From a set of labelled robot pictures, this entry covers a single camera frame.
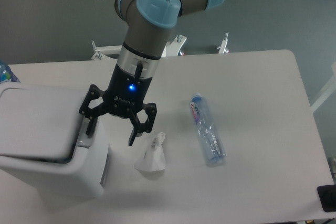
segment water bottle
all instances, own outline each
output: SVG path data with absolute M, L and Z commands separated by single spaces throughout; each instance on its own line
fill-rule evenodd
M 221 161 L 225 157 L 224 147 L 205 98 L 200 94 L 194 95 L 190 109 L 207 161 L 211 164 Z
M 0 61 L 0 84 L 6 81 L 20 82 L 15 74 L 11 71 L 11 68 Z

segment bottle label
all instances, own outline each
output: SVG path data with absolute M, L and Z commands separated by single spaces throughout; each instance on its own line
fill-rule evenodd
M 191 112 L 193 113 L 193 117 L 195 119 L 195 123 L 197 124 L 200 120 L 200 117 L 199 117 L 199 110 L 198 110 L 198 106 L 195 102 L 191 102 L 190 103 L 190 109 L 191 109 Z
M 7 80 L 4 80 L 4 81 L 0 81 L 0 84 L 4 83 L 4 82 L 9 82 L 9 81 L 12 81 L 12 80 L 11 79 L 9 79 L 9 80 L 7 79 Z

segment floor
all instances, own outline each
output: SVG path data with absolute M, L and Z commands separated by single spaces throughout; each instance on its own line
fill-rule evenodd
M 7 63 L 89 60 L 97 46 L 120 45 L 127 25 L 114 0 L 0 0 L 0 59 Z M 225 0 L 181 17 L 185 53 L 216 53 L 229 32 L 231 52 L 289 49 L 309 100 L 332 76 L 336 0 Z M 326 157 L 336 155 L 336 93 L 315 112 Z

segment table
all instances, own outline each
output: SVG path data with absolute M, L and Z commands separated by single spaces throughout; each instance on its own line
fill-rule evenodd
M 105 89 L 115 61 L 11 66 L 24 83 Z M 208 167 L 188 102 L 207 97 L 227 156 Z M 146 135 L 128 146 L 131 123 L 102 117 L 112 148 L 98 199 L 38 192 L 0 171 L 1 223 L 237 223 L 336 217 L 316 188 L 332 184 L 294 55 L 287 50 L 161 59 L 145 102 L 156 102 L 153 131 L 166 133 L 166 170 L 141 173 L 134 162 Z

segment crumpled tissue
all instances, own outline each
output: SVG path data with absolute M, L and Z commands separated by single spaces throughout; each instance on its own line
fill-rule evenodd
M 150 138 L 145 153 L 135 163 L 135 169 L 144 172 L 154 172 L 166 168 L 166 159 L 162 149 L 165 137 L 165 133 L 160 132 Z

